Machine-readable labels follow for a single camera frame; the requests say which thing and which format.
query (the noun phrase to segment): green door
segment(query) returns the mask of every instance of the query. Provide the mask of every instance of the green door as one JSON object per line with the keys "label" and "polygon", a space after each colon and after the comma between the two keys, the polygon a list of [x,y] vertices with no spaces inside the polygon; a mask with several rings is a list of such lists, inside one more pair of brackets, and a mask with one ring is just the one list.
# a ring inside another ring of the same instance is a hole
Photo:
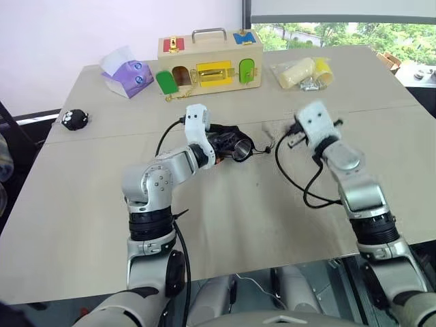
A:
{"label": "green door", "polygon": [[178,91],[176,81],[168,70],[156,74],[156,81],[161,87],[163,94],[171,94]]}
{"label": "green door", "polygon": [[247,84],[252,80],[254,80],[254,60],[241,60],[239,63],[239,82]]}

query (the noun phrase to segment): white wall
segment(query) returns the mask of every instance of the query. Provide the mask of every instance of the white wall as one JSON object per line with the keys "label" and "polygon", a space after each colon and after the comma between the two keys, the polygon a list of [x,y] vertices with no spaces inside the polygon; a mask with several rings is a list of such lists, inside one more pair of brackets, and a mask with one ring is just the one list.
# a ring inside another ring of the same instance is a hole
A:
{"label": "white wall", "polygon": [[13,116],[60,108],[82,66],[123,45],[242,26],[239,0],[0,0],[0,100]]}

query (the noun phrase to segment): black cable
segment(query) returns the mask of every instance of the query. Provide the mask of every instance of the black cable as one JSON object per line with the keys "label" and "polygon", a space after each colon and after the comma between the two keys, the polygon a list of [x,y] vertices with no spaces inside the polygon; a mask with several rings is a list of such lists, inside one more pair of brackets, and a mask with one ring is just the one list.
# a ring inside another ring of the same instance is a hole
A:
{"label": "black cable", "polygon": [[[184,122],[185,122],[185,116],[181,117],[178,121],[175,121],[175,122],[173,122],[173,124],[168,126],[168,128],[162,134],[161,139],[159,140],[159,144],[157,145],[156,152],[155,152],[155,157],[159,154],[159,150],[161,148],[162,142],[164,141],[168,132],[174,126],[178,125],[179,123],[184,123]],[[189,313],[189,305],[191,302],[191,264],[189,263],[188,249],[186,247],[185,239],[183,238],[182,232],[180,231],[180,228],[178,228],[178,225],[175,221],[173,223],[173,226],[174,226],[174,229],[176,230],[177,237],[180,240],[180,243],[182,244],[182,250],[183,250],[183,253],[185,255],[186,280],[187,281],[186,281],[186,299],[185,299],[185,308],[183,309],[182,327],[186,327],[187,320],[188,320],[188,313]]]}
{"label": "black cable", "polygon": [[179,119],[178,121],[173,122],[173,124],[171,124],[170,126],[168,126],[168,128],[165,130],[165,132],[162,134],[161,139],[159,140],[159,143],[157,144],[157,148],[156,148],[156,152],[155,152],[155,157],[159,154],[159,151],[161,149],[161,145],[162,142],[164,141],[164,138],[166,137],[166,134],[168,134],[168,132],[176,125],[182,123],[182,119]]}
{"label": "black cable", "polygon": [[174,229],[176,230],[178,239],[182,244],[183,253],[185,254],[187,282],[186,282],[186,299],[185,299],[185,308],[183,309],[182,327],[186,327],[186,323],[188,320],[188,313],[189,313],[189,304],[191,302],[191,265],[189,263],[188,249],[186,248],[185,239],[183,238],[182,232],[180,231],[180,228],[178,228],[176,222],[174,222]]}
{"label": "black cable", "polygon": [[[285,139],[285,137],[287,136],[287,134],[284,134],[280,140],[278,141],[276,147],[275,147],[275,162],[277,164],[277,167],[279,167],[280,172],[282,173],[282,175],[284,175],[284,177],[291,183],[293,184],[293,186],[295,186],[297,189],[299,189],[300,191],[304,192],[305,189],[303,189],[300,185],[298,185],[297,183],[295,183],[292,178],[289,177],[288,174],[286,174],[285,170],[283,169],[283,167],[280,164],[279,161],[279,149],[280,149],[280,145],[283,142],[283,140]],[[309,191],[307,191],[307,194],[309,194],[310,196],[313,196],[314,198],[317,198],[318,200],[323,200],[326,201],[328,205],[331,204],[342,204],[342,202],[340,200],[330,200],[327,198],[323,198],[322,196],[317,196],[316,194],[313,194]]]}
{"label": "black cable", "polygon": [[315,182],[315,180],[318,178],[318,176],[322,173],[322,169],[324,168],[324,165],[322,163],[321,160],[319,160],[319,162],[317,162],[319,168],[318,171],[316,172],[315,175],[313,175],[312,179],[307,183],[305,190],[302,194],[302,200],[305,202],[305,204],[312,209],[321,209],[321,208],[325,208],[326,206],[331,206],[332,204],[335,204],[334,202],[327,202],[324,204],[318,204],[318,205],[312,205],[309,203],[309,201],[307,201],[307,194],[309,192],[310,187],[312,186],[313,182]]}
{"label": "black cable", "polygon": [[355,257],[348,257],[348,258],[343,258],[340,259],[343,263],[343,267],[345,269],[345,273],[347,274],[348,277],[348,281],[349,281],[349,285],[352,288],[352,292],[354,295],[354,300],[356,301],[357,304],[357,309],[359,310],[359,314],[360,314],[360,318],[362,318],[362,324],[364,325],[369,325],[368,324],[368,318],[367,318],[367,314],[365,313],[365,309],[364,309],[364,305],[362,303],[362,298],[360,297],[357,285],[356,285],[356,274],[353,275],[353,272],[350,268],[350,262],[353,262],[353,265],[355,267],[357,267],[357,262]]}
{"label": "black cable", "polygon": [[427,272],[424,269],[424,264],[422,263],[420,257],[418,256],[418,254],[416,253],[415,250],[412,249],[412,247],[409,245],[409,250],[411,255],[414,257],[416,263],[418,264],[418,266],[421,268],[422,274],[425,276],[425,278],[427,279],[428,283],[430,284],[430,287],[432,287],[433,289],[435,289],[434,285],[431,285],[431,279],[430,276],[427,274]]}
{"label": "black cable", "polygon": [[271,143],[270,145],[268,145],[268,146],[265,146],[265,149],[264,150],[257,150],[256,149],[256,147],[253,147],[253,150],[254,151],[256,151],[256,153],[253,153],[254,155],[261,155],[262,153],[267,153],[267,154],[269,154],[269,153],[271,153],[271,151],[274,149],[274,142],[273,143]]}

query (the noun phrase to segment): white tissue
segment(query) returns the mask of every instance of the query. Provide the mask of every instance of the white tissue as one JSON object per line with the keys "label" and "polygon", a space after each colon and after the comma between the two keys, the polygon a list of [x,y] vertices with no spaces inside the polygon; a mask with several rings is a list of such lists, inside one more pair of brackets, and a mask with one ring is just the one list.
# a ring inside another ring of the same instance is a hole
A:
{"label": "white tissue", "polygon": [[114,76],[122,64],[132,60],[135,60],[135,57],[129,46],[123,46],[104,57],[100,61],[100,67],[109,75]]}

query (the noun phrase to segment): wooden lock box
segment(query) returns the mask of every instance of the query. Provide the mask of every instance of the wooden lock box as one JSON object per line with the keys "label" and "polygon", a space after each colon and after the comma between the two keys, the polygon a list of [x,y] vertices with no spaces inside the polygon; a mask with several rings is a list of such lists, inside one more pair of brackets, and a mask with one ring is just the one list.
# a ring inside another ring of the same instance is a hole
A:
{"label": "wooden lock box", "polygon": [[159,39],[156,81],[167,99],[259,87],[263,47],[253,30],[202,29]]}

